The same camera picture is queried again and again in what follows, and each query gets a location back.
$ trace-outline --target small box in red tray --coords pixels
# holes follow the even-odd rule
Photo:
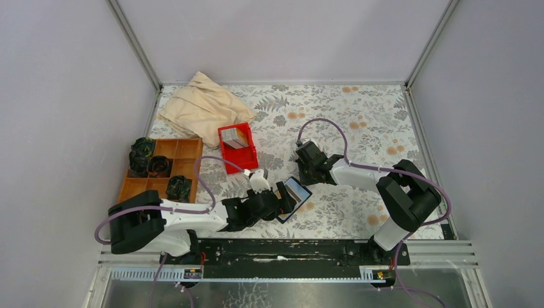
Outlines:
[[[250,146],[235,150],[223,143],[223,139],[221,138],[221,130],[226,130],[233,127],[238,128],[240,131],[242,131],[242,133],[245,133],[246,136],[248,136]],[[257,161],[257,150],[255,150],[253,137],[251,136],[251,128],[248,123],[220,127],[217,129],[217,133],[219,134],[219,144],[221,145],[221,152],[224,159],[237,164],[242,169],[255,169],[259,167],[259,162]],[[240,172],[229,164],[225,164],[225,169],[228,175]]]

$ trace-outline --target smartphone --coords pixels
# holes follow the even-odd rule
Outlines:
[[[293,211],[287,214],[282,214],[276,217],[276,219],[281,222],[285,223],[291,216],[312,196],[312,192],[302,186],[302,184],[295,178],[290,177],[285,182],[285,189],[287,190],[287,193],[296,201],[296,205],[293,207]],[[278,198],[280,198],[279,191],[274,192]]]

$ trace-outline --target gray wall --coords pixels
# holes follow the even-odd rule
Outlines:
[[[153,89],[106,1],[0,0],[2,307],[80,307]]]
[[[405,80],[448,0],[120,0],[164,83]]]
[[[544,2],[462,1],[414,87],[495,307],[542,307]]]

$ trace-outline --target beige cloth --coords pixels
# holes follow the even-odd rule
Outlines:
[[[201,72],[177,89],[158,114],[176,132],[197,135],[210,147],[219,145],[219,127],[255,118],[255,112],[239,98]]]

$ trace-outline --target floral pattern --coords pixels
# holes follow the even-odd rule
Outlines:
[[[157,112],[178,86],[165,86]],[[423,158],[410,117],[398,85],[229,85],[227,90],[253,108],[257,116],[250,123],[257,148],[259,166],[268,169],[270,183],[298,178],[295,140],[308,120],[324,117],[337,123],[346,133],[350,160],[376,165],[393,165],[408,158],[420,169]],[[181,138],[165,122],[155,120],[149,137]],[[328,155],[343,152],[343,140],[325,122],[308,125],[303,139],[316,141]],[[219,148],[204,147],[204,155],[221,156]],[[241,174],[225,173],[222,163],[204,161],[201,176],[218,200],[244,196],[249,189]],[[388,219],[387,209],[375,192],[345,185],[310,186],[310,199],[289,221],[260,221],[241,232],[199,232],[200,237],[368,239]],[[196,201],[209,202],[201,187]],[[432,214],[429,219],[437,218]],[[443,239],[439,225],[419,229],[412,238]]]

